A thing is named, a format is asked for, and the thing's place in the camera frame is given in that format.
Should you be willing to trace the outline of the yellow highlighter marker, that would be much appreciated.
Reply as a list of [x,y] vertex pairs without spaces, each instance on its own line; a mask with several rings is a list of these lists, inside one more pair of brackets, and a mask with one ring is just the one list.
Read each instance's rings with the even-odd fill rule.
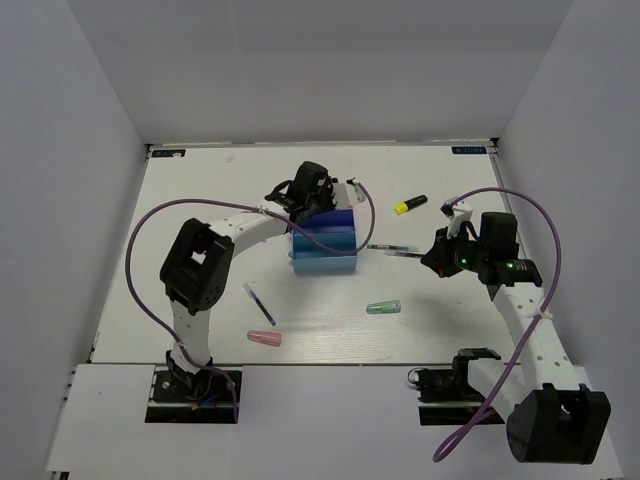
[[427,202],[428,197],[426,195],[419,195],[395,205],[394,213],[396,215],[404,215],[415,208],[425,205]]

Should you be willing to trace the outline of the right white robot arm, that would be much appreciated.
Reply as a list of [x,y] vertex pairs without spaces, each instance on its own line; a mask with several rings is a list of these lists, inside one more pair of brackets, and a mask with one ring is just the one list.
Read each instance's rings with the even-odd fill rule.
[[448,208],[445,214],[449,224],[437,230],[421,262],[441,278],[463,271],[477,275],[504,320],[516,358],[503,362],[488,347],[464,348],[453,358],[451,374],[424,372],[421,385],[436,401],[455,394],[488,400],[521,463],[593,463],[611,405],[569,360],[543,306],[540,273],[519,256],[515,216],[485,212],[475,231],[470,212]]

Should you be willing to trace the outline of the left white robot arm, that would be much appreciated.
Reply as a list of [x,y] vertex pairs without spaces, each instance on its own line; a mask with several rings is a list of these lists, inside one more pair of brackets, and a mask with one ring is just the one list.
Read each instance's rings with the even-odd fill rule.
[[231,262],[247,249],[288,232],[316,214],[337,206],[337,180],[305,161],[292,180],[280,184],[253,210],[212,224],[195,218],[181,227],[161,270],[177,335],[167,366],[177,387],[199,399],[211,387],[210,310],[226,288]]

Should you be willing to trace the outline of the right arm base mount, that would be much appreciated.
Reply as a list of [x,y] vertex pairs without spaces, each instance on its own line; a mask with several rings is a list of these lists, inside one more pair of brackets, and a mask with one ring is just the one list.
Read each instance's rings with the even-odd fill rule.
[[457,386],[452,369],[413,368],[407,382],[418,393],[421,426],[463,426],[485,400],[476,390]]

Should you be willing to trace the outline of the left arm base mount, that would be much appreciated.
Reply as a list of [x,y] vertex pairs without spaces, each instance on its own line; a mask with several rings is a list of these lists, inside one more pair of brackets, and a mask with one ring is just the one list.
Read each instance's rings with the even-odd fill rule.
[[156,369],[144,421],[147,424],[236,424],[243,372],[228,370],[227,373],[235,394],[219,375],[206,373],[204,382],[190,390],[168,369]]

